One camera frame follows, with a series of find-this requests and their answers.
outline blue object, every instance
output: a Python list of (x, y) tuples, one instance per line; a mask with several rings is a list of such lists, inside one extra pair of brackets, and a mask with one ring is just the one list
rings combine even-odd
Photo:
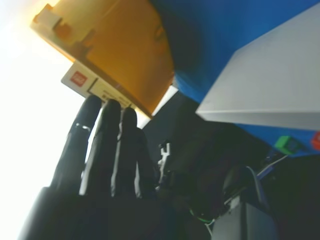
[[(167, 32), (179, 90), (200, 103), (233, 53), (320, 0), (151, 0)], [(274, 145), (280, 136), (312, 150), (314, 131), (239, 124)]]

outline label with red logo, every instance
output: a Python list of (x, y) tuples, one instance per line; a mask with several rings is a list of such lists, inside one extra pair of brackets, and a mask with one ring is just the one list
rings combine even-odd
[(71, 82), (75, 83), (76, 85), (78, 85), (79, 87), (82, 87), (83, 84), (86, 82), (88, 78), (83, 75), (81, 72), (76, 71), (73, 76), (71, 77)]

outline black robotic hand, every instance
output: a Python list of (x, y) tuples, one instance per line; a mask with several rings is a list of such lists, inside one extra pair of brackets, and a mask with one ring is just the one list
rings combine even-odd
[(96, 96), (83, 103), (51, 186), (40, 192), (19, 239), (177, 239), (175, 211), (156, 198), (155, 169), (132, 108), (121, 114), (117, 101), (104, 105), (85, 165), (101, 104)]

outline blue table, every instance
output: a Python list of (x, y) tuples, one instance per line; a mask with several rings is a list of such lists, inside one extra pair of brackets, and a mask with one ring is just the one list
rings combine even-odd
[[(179, 90), (201, 102), (232, 54), (320, 0), (151, 0), (168, 35)], [(243, 125), (274, 145), (292, 136), (305, 145), (296, 156), (319, 154), (314, 131)]]

